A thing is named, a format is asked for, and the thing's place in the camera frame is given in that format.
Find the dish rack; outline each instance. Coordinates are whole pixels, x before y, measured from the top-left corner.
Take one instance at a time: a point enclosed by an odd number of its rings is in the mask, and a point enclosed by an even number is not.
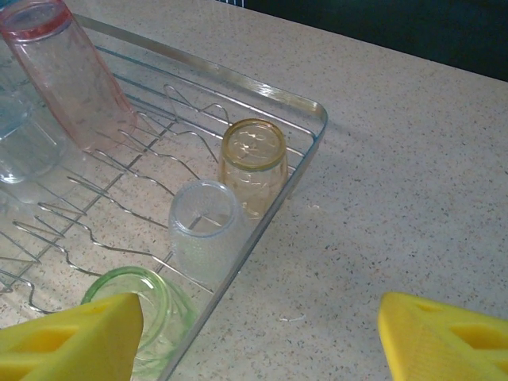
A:
[[[73,190],[33,207],[35,218],[0,236],[0,313],[12,325],[80,303],[97,276],[150,268],[180,285],[200,311],[159,380],[169,379],[212,314],[324,136],[327,113],[290,94],[167,45],[76,16],[138,114],[138,126],[108,152],[87,155]],[[168,249],[171,198],[187,181],[216,179],[222,135],[258,117],[284,133],[290,177],[215,289],[185,276]]]

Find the glass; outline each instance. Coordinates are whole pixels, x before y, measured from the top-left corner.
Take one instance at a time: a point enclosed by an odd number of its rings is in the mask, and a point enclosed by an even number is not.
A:
[[[84,150],[125,140],[137,117],[110,70],[62,0],[19,0],[0,30],[58,122]]]
[[[17,93],[0,93],[0,182],[24,203],[48,202],[83,175],[84,154],[54,119]]]
[[[191,299],[175,284],[142,267],[107,272],[88,289],[81,304],[124,292],[139,295],[143,333],[133,375],[155,379],[198,316]]]
[[[250,230],[233,192],[216,181],[187,184],[169,212],[170,246],[181,270],[217,286],[228,274]]]
[[[245,119],[228,128],[222,140],[218,178],[237,196],[250,220],[264,216],[287,175],[286,143],[276,125]]]
[[[46,104],[26,76],[25,71],[10,51],[0,42],[0,86],[6,91],[19,91],[33,105],[46,108]]]

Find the speckled countertop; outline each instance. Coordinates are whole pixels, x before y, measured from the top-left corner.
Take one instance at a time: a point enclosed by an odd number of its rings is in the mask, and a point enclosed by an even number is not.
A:
[[[329,112],[174,379],[390,379],[385,291],[508,318],[508,83],[212,0],[67,2]]]

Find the dark wall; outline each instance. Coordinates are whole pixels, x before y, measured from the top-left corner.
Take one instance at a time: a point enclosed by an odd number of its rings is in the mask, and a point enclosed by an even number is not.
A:
[[[245,0],[245,7],[508,81],[508,0]]]

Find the upside-down glass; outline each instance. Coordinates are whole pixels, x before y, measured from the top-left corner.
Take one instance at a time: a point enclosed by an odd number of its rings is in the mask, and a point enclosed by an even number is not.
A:
[[[169,212],[170,247],[192,279],[217,286],[228,274],[250,233],[233,192],[216,181],[184,186]]]
[[[29,77],[4,42],[0,42],[0,87],[6,91],[19,91],[34,106],[46,108]]]
[[[18,93],[0,92],[0,182],[24,203],[48,202],[83,175],[84,154],[56,120]]]
[[[156,379],[198,312],[178,286],[142,267],[107,272],[92,284],[81,304],[124,292],[138,294],[143,311],[143,333],[133,375]]]
[[[33,85],[84,150],[125,140],[137,117],[62,0],[18,0],[0,10],[0,31]]]
[[[286,143],[269,121],[244,119],[222,140],[218,178],[237,196],[249,220],[259,221],[287,181]]]

